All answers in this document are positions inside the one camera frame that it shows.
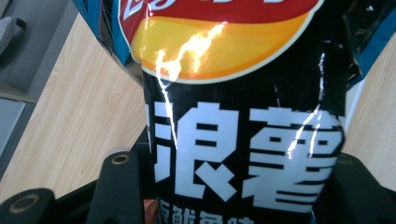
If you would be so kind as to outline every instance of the wooden surface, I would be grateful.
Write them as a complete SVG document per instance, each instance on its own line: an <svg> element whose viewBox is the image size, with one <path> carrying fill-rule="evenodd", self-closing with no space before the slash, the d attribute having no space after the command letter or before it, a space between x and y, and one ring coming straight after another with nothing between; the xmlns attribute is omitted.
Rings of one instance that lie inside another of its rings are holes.
<svg viewBox="0 0 396 224"><path fill-rule="evenodd" d="M0 202L25 189L57 197L99 175L113 147L131 147L146 124L143 92L78 17L0 182Z"/></svg>
<svg viewBox="0 0 396 224"><path fill-rule="evenodd" d="M396 189L396 39L369 75L345 151ZM15 155L0 202L31 188L62 196L97 178L113 147L130 147L146 123L142 90L106 55L78 16Z"/></svg>
<svg viewBox="0 0 396 224"><path fill-rule="evenodd" d="M385 187L396 190L396 35L366 78L344 151L358 157Z"/></svg>
<svg viewBox="0 0 396 224"><path fill-rule="evenodd" d="M8 5L9 0L0 0L0 17L3 16L4 11Z"/></svg>

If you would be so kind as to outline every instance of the screw hole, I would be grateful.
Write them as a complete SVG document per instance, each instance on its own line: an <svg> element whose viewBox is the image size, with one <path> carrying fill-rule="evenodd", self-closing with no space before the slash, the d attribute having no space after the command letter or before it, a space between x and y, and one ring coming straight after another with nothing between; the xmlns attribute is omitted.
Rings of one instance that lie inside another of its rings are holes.
<svg viewBox="0 0 396 224"><path fill-rule="evenodd" d="M346 165L351 165L355 163L355 160L353 160L353 158L345 155L345 154L341 154L341 156L338 158L338 162L346 164Z"/></svg>
<svg viewBox="0 0 396 224"><path fill-rule="evenodd" d="M124 164L125 162L129 161L129 159L130 159L129 156L127 156L127 155L119 155L119 156L114 157L111 160L111 162L113 162L113 164L120 165L120 164Z"/></svg>
<svg viewBox="0 0 396 224"><path fill-rule="evenodd" d="M18 199L9 207L9 212L18 214L25 212L35 206L40 201L40 196L37 194L29 194L23 198Z"/></svg>

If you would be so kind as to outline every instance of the chip bag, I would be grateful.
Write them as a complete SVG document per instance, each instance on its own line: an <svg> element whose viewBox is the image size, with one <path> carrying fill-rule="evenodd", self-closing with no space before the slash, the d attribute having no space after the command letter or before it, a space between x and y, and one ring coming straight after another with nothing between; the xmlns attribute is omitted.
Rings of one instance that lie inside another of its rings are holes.
<svg viewBox="0 0 396 224"><path fill-rule="evenodd" d="M162 223L309 223L394 0L74 2L143 86Z"/></svg>

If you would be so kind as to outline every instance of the black plastic object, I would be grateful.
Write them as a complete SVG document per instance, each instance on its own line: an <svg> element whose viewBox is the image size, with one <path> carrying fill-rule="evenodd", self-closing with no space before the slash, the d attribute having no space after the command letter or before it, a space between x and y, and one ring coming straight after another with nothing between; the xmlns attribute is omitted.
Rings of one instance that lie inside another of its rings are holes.
<svg viewBox="0 0 396 224"><path fill-rule="evenodd" d="M147 131L131 152L105 159L97 181L55 200L30 189L0 205L1 224L144 223L143 199L154 199ZM341 154L314 206L318 224L396 223L396 193L381 187L356 158Z"/></svg>
<svg viewBox="0 0 396 224"><path fill-rule="evenodd" d="M319 224L396 223L395 193L382 188L357 158L341 154L314 214Z"/></svg>

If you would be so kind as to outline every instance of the light wood grain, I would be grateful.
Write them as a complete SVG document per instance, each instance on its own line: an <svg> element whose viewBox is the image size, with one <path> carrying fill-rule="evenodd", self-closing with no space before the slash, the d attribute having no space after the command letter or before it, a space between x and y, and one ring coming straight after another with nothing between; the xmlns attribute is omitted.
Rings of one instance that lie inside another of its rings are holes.
<svg viewBox="0 0 396 224"><path fill-rule="evenodd" d="M395 189L396 38L370 72L344 151ZM0 182L0 202L32 188L62 196L97 178L113 147L145 125L142 90L107 56L78 17Z"/></svg>
<svg viewBox="0 0 396 224"><path fill-rule="evenodd" d="M0 202L33 188L62 196L96 179L107 152L131 147L143 130L142 93L78 17L0 183Z"/></svg>
<svg viewBox="0 0 396 224"><path fill-rule="evenodd" d="M3 16L4 11L9 3L9 0L0 0L0 17Z"/></svg>
<svg viewBox="0 0 396 224"><path fill-rule="evenodd" d="M366 78L344 151L358 157L385 187L396 190L396 35Z"/></svg>

